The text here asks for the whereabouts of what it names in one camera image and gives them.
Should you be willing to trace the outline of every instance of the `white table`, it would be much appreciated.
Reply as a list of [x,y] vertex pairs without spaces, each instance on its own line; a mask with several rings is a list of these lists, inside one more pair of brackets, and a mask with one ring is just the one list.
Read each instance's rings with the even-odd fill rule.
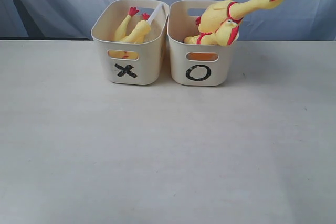
[[219,87],[139,87],[0,42],[0,223],[336,223],[336,43],[238,48]]

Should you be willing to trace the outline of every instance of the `white stick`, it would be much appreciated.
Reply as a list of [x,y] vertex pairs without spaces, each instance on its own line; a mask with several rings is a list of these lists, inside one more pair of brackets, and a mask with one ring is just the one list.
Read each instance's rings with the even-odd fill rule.
[[159,4],[158,4],[158,6],[155,8],[155,10],[153,11],[153,13],[152,13],[152,15],[149,17],[149,19],[147,20],[147,22],[149,23],[149,24],[151,24],[152,23],[152,21],[155,19],[155,17],[157,16],[157,13],[159,12],[159,10],[160,10],[160,8],[163,6],[163,3],[162,2],[160,2]]

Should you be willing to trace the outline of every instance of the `storage bin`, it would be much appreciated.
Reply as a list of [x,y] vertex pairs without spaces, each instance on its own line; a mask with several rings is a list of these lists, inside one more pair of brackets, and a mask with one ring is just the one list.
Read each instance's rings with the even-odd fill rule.
[[[152,11],[163,3],[154,21],[151,31],[145,36],[144,43],[131,44],[112,42],[115,30],[125,19],[130,7],[137,7],[140,13],[133,16],[127,28],[127,35],[142,19],[141,9]],[[166,51],[167,19],[169,5],[157,0],[117,0],[111,3],[99,17],[91,30],[94,43],[97,45],[103,72],[107,79],[114,83],[148,85],[157,80]],[[137,55],[137,59],[113,58],[111,52],[127,52]]]
[[226,47],[183,43],[185,37],[199,34],[195,23],[197,16],[190,16],[188,12],[193,9],[204,11],[215,2],[217,1],[182,0],[170,7],[167,32],[171,74],[179,84],[217,86],[227,78],[235,43]]

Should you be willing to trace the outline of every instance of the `yellow rubber chicken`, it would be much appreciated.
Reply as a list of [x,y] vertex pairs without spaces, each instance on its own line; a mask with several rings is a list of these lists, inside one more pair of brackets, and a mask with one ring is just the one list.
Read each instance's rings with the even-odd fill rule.
[[242,19],[259,9],[273,9],[280,5],[284,0],[249,0],[238,3],[233,0],[223,0],[209,5],[203,15],[196,20],[200,33],[213,33],[222,22],[229,18],[240,24]]
[[229,46],[239,37],[239,25],[227,18],[214,33],[186,37],[183,42],[200,45]]
[[[116,29],[113,37],[114,42],[122,43],[143,43],[145,36],[151,31],[151,25],[146,22],[150,17],[147,13],[142,14],[142,20],[137,23],[133,31],[129,35],[126,35],[127,26],[132,17],[137,14],[139,10],[136,7],[131,7],[125,19],[121,22]],[[130,59],[136,60],[138,58],[137,52],[127,51],[109,51],[109,56],[118,59]]]

